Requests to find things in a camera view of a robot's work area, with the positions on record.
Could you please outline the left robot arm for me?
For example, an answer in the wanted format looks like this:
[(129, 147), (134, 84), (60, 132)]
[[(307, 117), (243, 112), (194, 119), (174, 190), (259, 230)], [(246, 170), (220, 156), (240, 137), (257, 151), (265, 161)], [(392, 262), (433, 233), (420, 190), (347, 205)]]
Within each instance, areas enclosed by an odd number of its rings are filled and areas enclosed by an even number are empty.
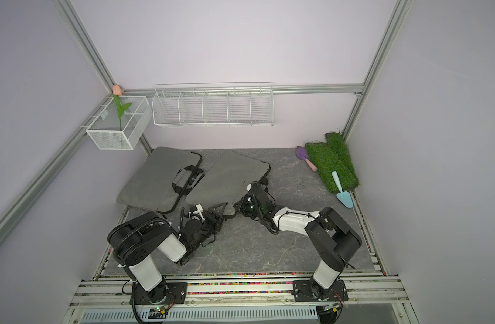
[(168, 288), (152, 253), (160, 251), (175, 264), (186, 263), (198, 248), (215, 241), (224, 222), (226, 206), (225, 202), (208, 209), (197, 205), (189, 213), (182, 209), (179, 230), (175, 230), (166, 217), (145, 213), (110, 231), (107, 241), (112, 255), (133, 283), (150, 294), (151, 300), (157, 301), (160, 297), (155, 295), (165, 293)]

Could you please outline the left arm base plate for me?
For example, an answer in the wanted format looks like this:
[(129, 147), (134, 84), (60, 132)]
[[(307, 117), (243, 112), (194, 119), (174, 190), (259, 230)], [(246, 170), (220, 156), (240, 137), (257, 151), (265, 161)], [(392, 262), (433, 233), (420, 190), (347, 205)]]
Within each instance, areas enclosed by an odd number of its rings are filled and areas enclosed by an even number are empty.
[(134, 302), (135, 305), (181, 305), (185, 302), (186, 295), (187, 283), (185, 282), (162, 283), (150, 292), (136, 284), (130, 304)]

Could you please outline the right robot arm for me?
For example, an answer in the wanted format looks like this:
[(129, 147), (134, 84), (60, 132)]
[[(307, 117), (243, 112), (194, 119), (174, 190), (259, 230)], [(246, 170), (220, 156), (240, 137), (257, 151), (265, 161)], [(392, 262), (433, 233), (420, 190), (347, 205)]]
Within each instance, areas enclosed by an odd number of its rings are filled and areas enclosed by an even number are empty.
[(278, 205), (259, 182), (248, 186), (247, 194), (234, 208), (272, 234), (294, 232), (307, 236), (321, 259), (312, 275), (312, 287), (320, 292), (331, 289), (362, 246), (358, 233), (334, 209), (307, 212)]

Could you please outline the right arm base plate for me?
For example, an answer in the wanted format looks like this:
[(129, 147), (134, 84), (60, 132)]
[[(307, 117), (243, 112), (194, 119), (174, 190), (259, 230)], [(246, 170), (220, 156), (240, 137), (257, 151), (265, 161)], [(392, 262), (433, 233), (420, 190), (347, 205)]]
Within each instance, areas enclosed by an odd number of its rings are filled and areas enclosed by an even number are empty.
[(296, 302), (345, 302), (349, 297), (345, 283), (337, 279), (329, 288), (323, 288), (320, 284), (307, 280), (294, 280), (292, 294)]

